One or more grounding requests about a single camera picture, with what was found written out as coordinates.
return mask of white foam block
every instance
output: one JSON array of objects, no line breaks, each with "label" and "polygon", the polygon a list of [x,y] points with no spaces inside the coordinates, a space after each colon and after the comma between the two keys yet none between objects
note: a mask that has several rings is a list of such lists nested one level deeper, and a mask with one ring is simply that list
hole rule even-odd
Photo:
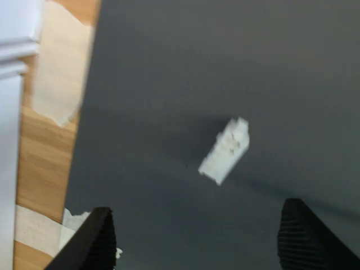
[{"label": "white foam block", "polygon": [[0,61],[16,59],[19,57],[38,53],[39,45],[36,42],[20,42],[0,44]]},{"label": "white foam block", "polygon": [[10,60],[0,62],[0,77],[16,75],[28,71],[28,66],[20,60]]},{"label": "white foam block", "polygon": [[0,43],[37,41],[44,0],[0,1]]},{"label": "white foam block", "polygon": [[23,78],[0,80],[0,269],[12,269]]},{"label": "white foam block", "polygon": [[231,119],[225,130],[218,134],[214,147],[199,167],[199,173],[221,185],[249,148],[248,126],[243,118]]}]

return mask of gray surface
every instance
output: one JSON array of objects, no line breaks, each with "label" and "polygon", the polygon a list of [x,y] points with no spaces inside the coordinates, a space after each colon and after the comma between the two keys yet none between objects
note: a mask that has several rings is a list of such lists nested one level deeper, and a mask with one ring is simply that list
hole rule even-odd
[{"label": "gray surface", "polygon": [[[104,0],[66,207],[113,208],[119,269],[279,269],[290,196],[360,255],[359,8]],[[197,168],[232,116],[218,187]]]}]

